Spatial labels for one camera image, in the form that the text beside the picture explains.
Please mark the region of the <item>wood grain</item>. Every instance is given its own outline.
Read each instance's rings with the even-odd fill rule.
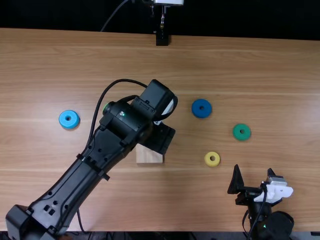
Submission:
[[[295,231],[320,230],[320,42],[172,36],[156,47],[152,35],[28,29],[0,29],[0,230],[14,204],[28,206],[76,159],[119,78],[168,86],[176,135],[164,164],[137,165],[132,152],[110,171],[80,208],[86,230],[242,231],[246,209],[227,194],[235,164],[248,186],[268,168],[284,175],[294,192],[276,209]],[[141,92],[120,83],[104,101]],[[209,118],[192,115],[198,98],[212,103]],[[81,118],[73,131],[58,122],[67,109]],[[233,138],[237,123],[251,127],[248,141]],[[210,151],[219,166],[205,164]]]

